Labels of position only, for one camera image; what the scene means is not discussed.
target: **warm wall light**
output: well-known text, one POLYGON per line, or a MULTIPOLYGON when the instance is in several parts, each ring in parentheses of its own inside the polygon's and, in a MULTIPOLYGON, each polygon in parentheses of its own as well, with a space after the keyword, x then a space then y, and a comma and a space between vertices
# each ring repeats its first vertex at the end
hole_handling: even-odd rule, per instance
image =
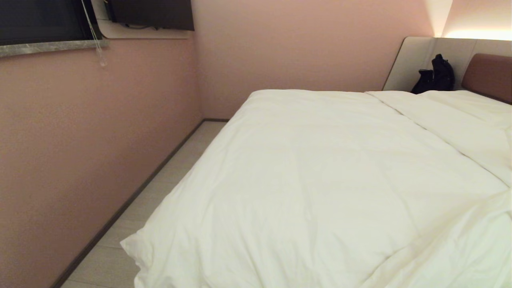
POLYGON ((446 38, 512 40, 512 30, 459 30, 448 32, 446 38))

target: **bed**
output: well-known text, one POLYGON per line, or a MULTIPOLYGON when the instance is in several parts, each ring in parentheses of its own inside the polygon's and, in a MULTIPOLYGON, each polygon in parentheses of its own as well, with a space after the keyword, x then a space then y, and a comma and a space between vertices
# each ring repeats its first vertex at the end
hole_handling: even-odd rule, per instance
POLYGON ((135 287, 511 287, 512 84, 481 72, 511 63, 475 56, 471 91, 252 93, 122 241, 135 287))

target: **window blind cord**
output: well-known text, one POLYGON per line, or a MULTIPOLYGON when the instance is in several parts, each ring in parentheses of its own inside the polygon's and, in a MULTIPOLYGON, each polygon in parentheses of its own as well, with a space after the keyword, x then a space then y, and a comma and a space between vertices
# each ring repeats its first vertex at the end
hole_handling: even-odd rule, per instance
POLYGON ((103 50, 101 48, 101 45, 99 44, 99 40, 98 40, 98 37, 96 36, 96 32, 94 32, 93 25, 91 24, 91 20, 89 19, 89 14, 87 13, 86 5, 83 2, 83 0, 81 0, 81 1, 82 1, 83 11, 86 14, 87 23, 89 24, 89 29, 91 29, 91 33, 93 34, 93 41, 94 41, 94 44, 96 46, 96 54, 99 57, 99 64, 102 67, 105 67, 106 66, 106 59, 105 59, 105 56, 103 55, 103 50))

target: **pink wall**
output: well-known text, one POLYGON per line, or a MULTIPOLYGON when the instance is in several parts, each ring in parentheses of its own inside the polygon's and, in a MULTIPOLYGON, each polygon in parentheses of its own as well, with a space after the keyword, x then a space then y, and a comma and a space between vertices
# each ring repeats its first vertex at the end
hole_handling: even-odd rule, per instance
POLYGON ((0 58, 0 287, 49 287, 199 123, 193 45, 0 58))
POLYGON ((195 0, 203 113, 258 89, 380 90, 407 36, 433 36, 424 0, 195 0))
POLYGON ((512 40, 510 0, 453 0, 443 37, 512 40))

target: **television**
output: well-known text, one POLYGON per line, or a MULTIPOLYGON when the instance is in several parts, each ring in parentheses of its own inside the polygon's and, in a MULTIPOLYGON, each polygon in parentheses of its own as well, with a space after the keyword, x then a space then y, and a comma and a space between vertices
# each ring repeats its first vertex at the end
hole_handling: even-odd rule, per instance
POLYGON ((194 31, 190 0, 107 0, 105 6, 112 22, 127 27, 194 31))

